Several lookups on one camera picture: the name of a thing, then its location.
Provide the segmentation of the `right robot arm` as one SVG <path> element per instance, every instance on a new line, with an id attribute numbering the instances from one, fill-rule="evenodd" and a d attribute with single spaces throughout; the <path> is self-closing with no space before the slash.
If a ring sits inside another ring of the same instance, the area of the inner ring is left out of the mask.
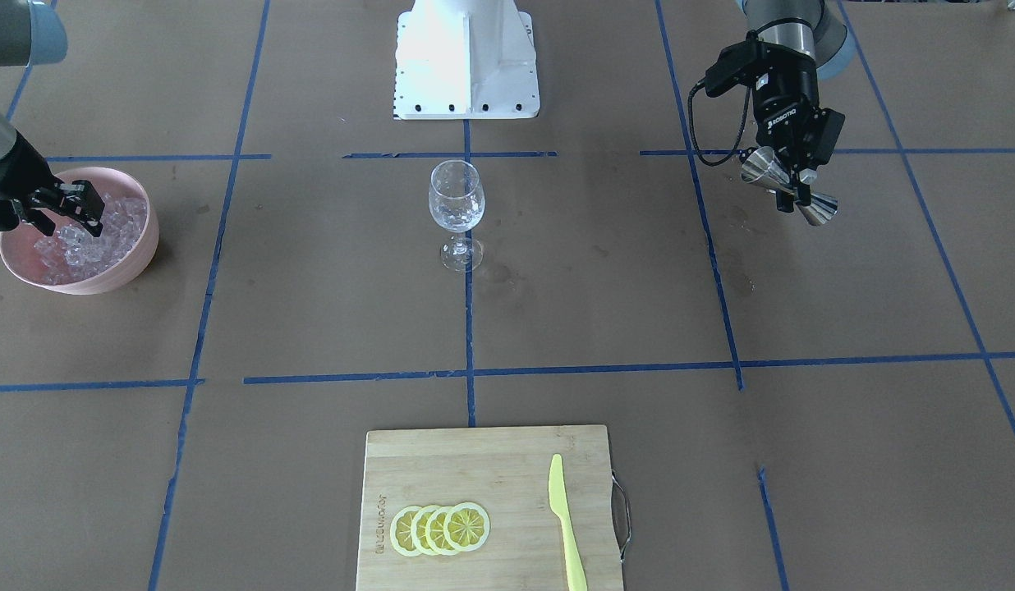
<path id="1" fill-rule="evenodd" d="M 0 1 L 0 67 L 56 64 L 67 49 L 64 25 L 49 4 Z M 51 212 L 101 236 L 104 209 L 94 184 L 54 176 L 46 158 L 0 112 L 0 232 L 30 225 L 52 236 Z"/>

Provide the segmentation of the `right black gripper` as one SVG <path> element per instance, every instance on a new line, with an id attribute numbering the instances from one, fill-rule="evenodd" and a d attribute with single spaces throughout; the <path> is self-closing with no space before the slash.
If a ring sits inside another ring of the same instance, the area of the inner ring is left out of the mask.
<path id="1" fill-rule="evenodd" d="M 0 158 L 0 232 L 21 224 L 31 225 L 42 235 L 53 235 L 56 223 L 42 208 L 57 186 L 57 211 L 72 218 L 94 238 L 103 231 L 105 201 L 90 181 L 71 181 L 57 185 L 57 178 L 39 151 L 28 141 L 18 141 L 11 152 Z"/>

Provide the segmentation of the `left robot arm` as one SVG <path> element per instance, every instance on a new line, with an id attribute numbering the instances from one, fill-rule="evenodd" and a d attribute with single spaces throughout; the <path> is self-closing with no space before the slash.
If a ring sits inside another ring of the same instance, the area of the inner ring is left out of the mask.
<path id="1" fill-rule="evenodd" d="M 743 182 L 770 192 L 781 213 L 800 212 L 823 226 L 838 202 L 816 192 L 820 166 L 837 149 L 844 113 L 820 103 L 820 82 L 834 77 L 857 51 L 856 42 L 825 1 L 740 1 L 746 37 L 723 48 L 695 91 L 715 98 L 743 86 L 742 112 L 754 117 L 756 146 L 730 153 Z"/>

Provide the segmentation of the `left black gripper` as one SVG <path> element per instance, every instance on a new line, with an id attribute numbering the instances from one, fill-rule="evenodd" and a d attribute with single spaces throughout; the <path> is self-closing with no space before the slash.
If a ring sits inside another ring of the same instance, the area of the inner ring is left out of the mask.
<path id="1" fill-rule="evenodd" d="M 737 85 L 751 90 L 758 145 L 771 147 L 782 165 L 793 168 L 793 180 L 774 180 L 775 209 L 794 213 L 796 200 L 811 206 L 818 168 L 833 157 L 845 123 L 842 113 L 820 106 L 815 60 L 748 37 L 722 49 L 704 74 L 710 98 Z"/>

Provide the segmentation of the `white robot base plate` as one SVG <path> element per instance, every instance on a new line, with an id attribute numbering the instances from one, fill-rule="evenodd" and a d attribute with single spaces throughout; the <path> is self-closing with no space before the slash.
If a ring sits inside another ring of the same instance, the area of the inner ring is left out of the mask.
<path id="1" fill-rule="evenodd" d="M 395 119 L 539 115 L 533 20 L 514 1 L 416 1 L 396 34 Z"/>

